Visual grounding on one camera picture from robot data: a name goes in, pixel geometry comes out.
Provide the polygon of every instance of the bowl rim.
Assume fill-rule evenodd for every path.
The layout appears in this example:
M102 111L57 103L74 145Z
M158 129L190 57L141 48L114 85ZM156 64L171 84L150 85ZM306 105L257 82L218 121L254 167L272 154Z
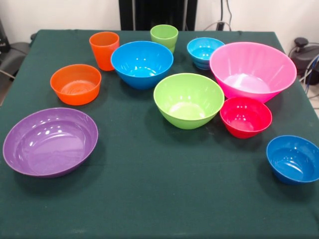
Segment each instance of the bowl rim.
M259 130L242 130L242 129L238 129L238 128L232 126L231 124L229 124L229 123L225 120L225 118L223 117L223 115L222 115L221 112L223 111L223 107L224 107L224 105L225 105L226 102L235 101L235 100L238 100L238 99L248 99L248 100L251 100L251 101L255 101L256 103L258 103L258 104L260 104L262 107L264 107L264 108L267 110L267 112L269 113L269 115L270 115L270 121L269 121L269 123L267 124L267 126L263 127L262 129L259 129ZM271 110L270 110L264 103L260 102L259 100L256 100L256 99L253 99L253 98L249 98L249 97L232 97L232 98L229 98L229 99L225 100L224 105L223 105L223 107L220 109L220 113L219 113L219 114L220 114L220 117L221 117L221 119L222 119L222 121L223 121L224 124L226 124L227 126L233 128L233 129L236 129L236 130L238 130L238 131L240 131L240 132L259 133L259 132L262 132L262 131L266 130L266 129L271 125L271 123L273 122L273 114L271 113Z
M246 45L259 45L259 46L263 46L265 48L268 48L268 49L271 49L273 51L276 51L278 52L279 54L283 55L290 63L291 66L293 66L293 69L294 69L294 77L292 77L291 81L289 82L289 84L287 84L285 87L282 87L278 90L275 90L275 91L270 91L270 92L265 92L265 93L258 93L258 92L254 92L254 91L243 91L243 90L240 90L238 88L235 88L227 83L225 83L223 80L221 80L221 78L214 72L213 70L213 67L212 67L212 58L214 57L215 54L218 53L218 51L220 50L223 50L223 48L225 47L228 47L229 45L242 45L242 44L246 44ZM256 95L269 95L269 94L274 94L274 93L279 93L281 91L284 91L285 89L289 88L296 80L297 78L297 69L296 69L296 66L295 64L293 63L293 61L282 51L276 49L275 47L272 47L272 46L269 46L269 45L266 45L266 44L262 44L262 43L257 43L257 42L250 42L250 41L238 41L238 42L232 42L232 43L228 43L228 44L225 44L221 47L218 47L210 56L210 59L209 59L209 67L210 67L210 70L212 71L212 73L214 74L215 78L217 81L220 81L222 82L223 84L227 85L228 87L232 88L232 89L235 89L237 91L241 91L241 92L245 92L245 93L251 93L251 94L256 94Z
M222 43L222 45L219 46L219 47L224 46L225 43L222 42L221 40L218 40L218 39L212 38L212 37L197 37L197 38L194 38L194 39L192 39L191 41L188 42L188 44L187 44L187 51L188 51L188 53L189 53L192 57L194 57L194 58L196 58L196 59L198 59L198 60L202 60L202 61L207 61L207 62L209 62L209 61L210 61L210 58L209 58L208 60L204 60L204 59L202 59L202 58L199 58L199 57L195 56L195 55L189 50L189 45L190 45L190 43L192 43L192 42L194 42L194 41L197 41L197 40L202 40L202 39L214 40L214 41L217 41L217 42L219 42L219 43Z
M291 177L288 177L287 175L283 174L282 172L280 172L279 170L277 170L277 168L271 163L270 161L270 158L269 158L269 154L268 154L268 148L270 146L271 143L273 143L274 140L277 140L278 138L285 138L285 137L292 137L292 138L299 138L309 144L311 144L312 146L314 146L317 150L319 150L319 147L316 146L314 143L312 143L311 141L305 139L305 138L302 138L300 136L296 136L296 135L290 135L290 134L286 134L286 135L280 135L280 136L277 136L275 138L273 138L272 140L269 141L269 143L267 144L267 147L266 147L266 156L267 156L267 160L268 160L268 163L270 164L270 166L277 172L279 173L281 176L291 180L291 181L294 181L294 182L298 182L298 183L312 183L316 180L319 179L319 176L313 180L297 180L297 179L293 179Z
M146 43L146 44L154 44L154 45L157 45L159 47L162 47L165 51L169 52L169 55L171 57L171 63L170 65L165 69L163 70L162 72L156 74L156 75L153 75L153 76L131 76L131 75L128 75L126 73L124 73L123 71L119 70L118 68L116 68L113 64L113 56L115 55L115 53L117 52L118 49L122 48L122 47L126 47L127 45L130 45L130 44L137 44L137 43ZM165 46L159 44L159 43L156 43L156 42L152 42L152 41L132 41L132 42L128 42L128 43L125 43L123 44L122 46L118 47L113 53L112 53L112 56L111 56L111 64L112 66L114 67L114 69L117 71L117 72L120 72L121 74L125 75L125 76L128 76L128 77L134 77L134 78L151 78L151 77L155 77L155 76L158 76L162 73L164 73L165 71L169 70L171 68L171 66L173 65L173 62L174 62L174 56L173 56L173 53Z
M5 150L5 147L6 147L6 141L9 137L10 134L12 134L11 132L17 128L21 123L23 123L26 119L30 118L31 116L33 115L36 115L36 114L39 114L41 112L45 112L45 111L51 111L51 110L63 110L63 111L69 111L69 112L76 112L76 113L79 113L79 114L82 114L86 117L88 117L90 119L90 121L93 123L94 125L94 129L96 131L96 140L93 142L93 146L92 146L92 149L87 153L85 154L82 159L77 162L75 165L72 165L70 166L69 168L67 169L64 169L63 171L58 171L58 172L54 172L54 173L50 173L50 174L33 174L33 173L25 173L25 172L22 172L20 170L17 170L16 168L14 168L10 163L9 163L9 160L6 158L5 154L4 154L4 150ZM37 112L34 112L34 113L31 113L29 115L27 115L26 117L24 117L23 119L21 119L18 123L16 123L11 129L10 131L8 132L8 134L6 135L5 139L4 139L4 142L3 142L3 146L2 146L2 154L3 154L3 158L4 158L4 161L6 162L6 164L11 168L13 169L14 171L18 172L18 173L21 173L21 174L24 174L24 175L27 175L27 176L32 176L32 177L51 177L51 176L54 176L54 175L59 175L59 174L63 174L64 172L67 172L68 170L76 167L77 165L80 165L81 163L83 163L86 158L93 152L93 150L95 149L96 147L96 144L98 142L98 138L99 138L99 131L98 131L98 127L95 123L95 121L86 113L82 112L82 111L79 111L79 110L75 110L75 109L72 109L72 108L66 108L66 107L55 107L55 108L47 108L47 109L44 109L44 110L40 110L40 111L37 111Z
M200 77L204 78L204 79L207 80L207 81L211 81L212 84L213 84L213 86L215 86L215 87L220 91L220 93L221 93L221 95L222 95L222 100L223 100L223 101L222 101L221 106L220 106L217 110L215 110L213 113L210 113L209 115L207 115L207 116L204 117L204 118L195 118L195 119L191 119L191 120L190 120L190 119L178 118L178 117L172 116L171 114L167 113L165 110L163 110L163 109L159 106L159 104L158 104L158 102L157 102L157 100L156 100L156 97L155 97L156 91L157 91L158 86L159 86L160 84L163 84L165 81L167 81L167 80L169 80L170 78L173 78L173 77L175 77L175 76L178 76L178 75L200 76ZM185 120L185 121L205 120L205 119L208 119L208 118L210 118L210 117L213 117L214 115L216 115L216 114L220 111L220 109L223 107L224 102L225 102L224 92L223 92L223 90L221 89L221 87L220 87L215 81L213 81L212 79L210 79L210 78L208 78L208 77L206 77L206 76L203 76L203 75L200 75L200 74L195 74L195 73L178 73L178 74L173 74L173 75L170 75L170 76L165 77L164 79L162 79L162 80L155 86L155 89L154 89L154 92L153 92L153 98L154 98L155 104L157 105L157 107L159 108L160 111L164 112L165 114L167 114L168 116L170 116L170 117L172 117L172 118L174 118L174 119L177 119L177 120Z
M92 89L90 89L89 91L82 92L82 93L79 93L79 94L66 94L66 93L63 93L63 92L61 92L61 91L58 91L56 88L54 88L53 85L52 85L53 77L54 77L58 72L63 71L63 70L65 70L66 68L72 68L72 67L74 67L74 66L82 66L82 67L87 67L87 68L94 69L94 71L97 72L98 75L99 75L99 82L98 82L98 84L97 84L95 87L93 87ZM72 65L67 65L67 66L61 67L60 69L58 69L57 71L55 71L55 72L53 73L53 75L51 76L51 78L50 78L50 86L51 86L52 90L54 90L55 92L57 92L57 93L59 93L59 94L61 94L61 95L74 96L74 97L76 97L76 96L81 96L81 95L84 95L84 94L86 94L86 93L88 93L88 92L94 91L96 88L99 88L100 85L101 85L101 81L102 81L101 72L100 72L98 69L96 69L94 66L87 65L87 64L72 64Z

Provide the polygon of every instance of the bowl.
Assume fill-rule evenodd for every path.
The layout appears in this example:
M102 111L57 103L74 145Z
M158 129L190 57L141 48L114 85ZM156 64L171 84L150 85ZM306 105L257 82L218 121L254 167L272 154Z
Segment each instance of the bowl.
M209 37L200 37L191 40L187 45L187 50L197 68L209 70L209 59L211 54L218 47L223 45L225 44L220 40Z
M245 97L227 99L220 117L227 130L237 138L253 137L267 129L273 120L267 106Z
M16 172L58 177L83 163L97 140L97 126L87 114L51 108L27 116L10 130L3 143L3 157Z
M51 77L50 84L62 102L80 106L98 96L101 79L101 73L93 66L75 64L56 71Z
M290 185L311 183L319 179L319 148L293 135L271 140L266 154L277 178Z
M124 82L135 89L146 90L168 74L173 54L161 44L134 41L116 49L111 62Z
M283 52L259 43L235 42L216 49L210 69L227 98L264 103L293 84L297 70Z
M172 125L194 129L209 122L224 103L222 89L212 79L193 73L166 77L154 90L154 101Z

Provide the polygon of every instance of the cup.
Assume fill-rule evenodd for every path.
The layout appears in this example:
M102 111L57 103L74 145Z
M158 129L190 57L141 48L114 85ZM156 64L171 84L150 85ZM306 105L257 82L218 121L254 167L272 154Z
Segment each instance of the cup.
M171 25L162 24L151 29L152 41L166 46L172 53L175 51L177 37L178 30Z
M103 71L113 71L112 53L120 46L118 34L110 31L98 32L89 39L95 60Z

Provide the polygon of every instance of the green cup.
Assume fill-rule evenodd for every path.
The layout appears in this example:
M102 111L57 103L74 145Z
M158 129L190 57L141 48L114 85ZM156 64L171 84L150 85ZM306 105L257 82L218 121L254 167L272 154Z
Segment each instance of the green cup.
M157 25L151 29L152 41L166 46L172 53L175 51L177 37L178 30L171 25Z

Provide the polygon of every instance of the pink bowl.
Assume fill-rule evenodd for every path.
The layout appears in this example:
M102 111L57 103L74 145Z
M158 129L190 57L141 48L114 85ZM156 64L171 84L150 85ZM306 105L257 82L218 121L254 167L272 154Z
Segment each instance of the pink bowl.
M209 65L227 98L249 97L262 103L291 86L297 76L294 63L283 52L254 42L219 47Z

